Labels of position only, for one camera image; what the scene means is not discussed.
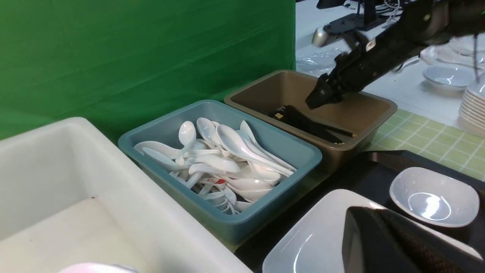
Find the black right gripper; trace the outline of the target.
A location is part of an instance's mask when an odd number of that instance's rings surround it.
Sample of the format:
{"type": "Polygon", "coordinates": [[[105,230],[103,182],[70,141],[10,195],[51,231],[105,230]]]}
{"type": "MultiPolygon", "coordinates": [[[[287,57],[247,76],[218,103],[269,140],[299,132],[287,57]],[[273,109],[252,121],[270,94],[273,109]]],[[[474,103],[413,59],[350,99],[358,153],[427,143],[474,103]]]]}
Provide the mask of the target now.
{"type": "Polygon", "coordinates": [[[305,99],[309,109],[343,100],[345,94],[358,93],[391,70],[419,54],[421,44],[407,39],[395,29],[387,29],[371,40],[357,32],[359,44],[335,58],[335,67],[322,74],[305,99]]]}

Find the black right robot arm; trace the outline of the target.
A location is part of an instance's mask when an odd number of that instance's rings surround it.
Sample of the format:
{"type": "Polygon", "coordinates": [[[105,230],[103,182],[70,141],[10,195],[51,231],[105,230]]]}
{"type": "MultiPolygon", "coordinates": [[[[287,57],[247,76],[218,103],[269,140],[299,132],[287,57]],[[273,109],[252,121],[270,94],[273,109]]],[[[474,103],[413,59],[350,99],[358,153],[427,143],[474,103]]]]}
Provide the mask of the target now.
{"type": "Polygon", "coordinates": [[[344,36],[351,51],[335,58],[335,68],[318,78],[305,103],[310,109],[339,103],[429,46],[483,33],[484,8],[483,0],[415,0],[396,23],[372,39],[353,29],[344,36]]]}

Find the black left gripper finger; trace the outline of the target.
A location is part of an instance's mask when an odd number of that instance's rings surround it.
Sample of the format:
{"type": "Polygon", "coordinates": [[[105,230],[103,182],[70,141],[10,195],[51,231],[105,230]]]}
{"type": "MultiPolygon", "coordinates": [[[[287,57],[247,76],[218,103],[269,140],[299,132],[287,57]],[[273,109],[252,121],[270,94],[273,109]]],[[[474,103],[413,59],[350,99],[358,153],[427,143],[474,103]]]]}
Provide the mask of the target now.
{"type": "Polygon", "coordinates": [[[347,209],[345,273],[483,273],[484,261],[388,209],[347,209]]]}

